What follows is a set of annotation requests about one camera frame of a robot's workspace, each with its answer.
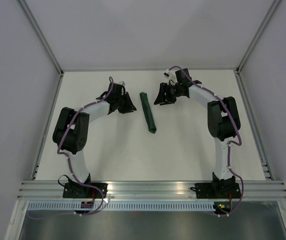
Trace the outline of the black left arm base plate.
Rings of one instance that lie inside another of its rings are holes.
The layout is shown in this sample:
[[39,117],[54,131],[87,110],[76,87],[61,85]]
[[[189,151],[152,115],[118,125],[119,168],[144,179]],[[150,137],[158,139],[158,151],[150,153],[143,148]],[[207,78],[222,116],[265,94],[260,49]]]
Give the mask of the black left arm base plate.
[[101,190],[103,193],[103,197],[106,197],[107,194],[107,186],[108,184],[105,182],[93,182],[91,183],[92,187],[85,187],[82,186],[76,182],[68,182],[64,185],[64,191],[63,191],[63,198],[65,199],[101,199],[102,195],[98,191],[98,189]]

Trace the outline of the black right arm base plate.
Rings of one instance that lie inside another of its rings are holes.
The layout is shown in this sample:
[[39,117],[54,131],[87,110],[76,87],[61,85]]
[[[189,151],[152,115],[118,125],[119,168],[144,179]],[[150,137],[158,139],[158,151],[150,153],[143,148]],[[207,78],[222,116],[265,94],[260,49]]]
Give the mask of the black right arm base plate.
[[190,190],[196,193],[197,199],[239,199],[241,190],[238,183],[227,186],[214,186],[212,183],[196,183]]

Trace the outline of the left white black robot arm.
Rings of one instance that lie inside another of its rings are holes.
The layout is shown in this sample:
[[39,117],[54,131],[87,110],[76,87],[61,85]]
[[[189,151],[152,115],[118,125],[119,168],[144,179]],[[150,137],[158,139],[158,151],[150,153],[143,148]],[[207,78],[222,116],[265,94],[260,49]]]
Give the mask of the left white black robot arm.
[[59,114],[53,142],[57,144],[57,154],[65,156],[72,181],[76,182],[74,192],[81,198],[87,198],[92,192],[91,177],[86,167],[84,151],[89,125],[101,117],[118,111],[121,114],[136,111],[125,83],[110,83],[96,101],[80,107],[78,110],[64,107]]

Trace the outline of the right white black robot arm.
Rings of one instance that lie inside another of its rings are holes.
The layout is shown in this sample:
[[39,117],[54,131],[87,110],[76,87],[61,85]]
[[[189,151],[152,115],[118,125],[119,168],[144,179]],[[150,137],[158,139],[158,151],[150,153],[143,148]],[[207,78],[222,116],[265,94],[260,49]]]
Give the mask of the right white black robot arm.
[[175,66],[173,71],[164,72],[167,83],[161,83],[155,105],[174,104],[178,97],[197,101],[207,110],[207,127],[215,142],[215,168],[211,183],[195,185],[196,193],[202,198],[224,198],[229,194],[239,194],[236,174],[231,169],[231,148],[242,144],[241,127],[235,98],[220,98],[198,80],[192,80],[188,69]]

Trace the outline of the dark green cloth napkin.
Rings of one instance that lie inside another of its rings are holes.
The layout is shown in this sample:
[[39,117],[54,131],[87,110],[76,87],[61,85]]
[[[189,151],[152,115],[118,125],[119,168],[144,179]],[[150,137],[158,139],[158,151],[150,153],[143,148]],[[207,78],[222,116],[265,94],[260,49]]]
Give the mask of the dark green cloth napkin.
[[144,112],[145,120],[146,120],[146,123],[148,126],[148,130],[150,133],[155,134],[157,131],[157,128],[156,128],[154,117],[152,114],[152,110],[151,110],[151,107],[150,107],[150,104],[148,101],[147,93],[140,92],[139,96],[140,96],[141,105],[142,105],[142,109]]

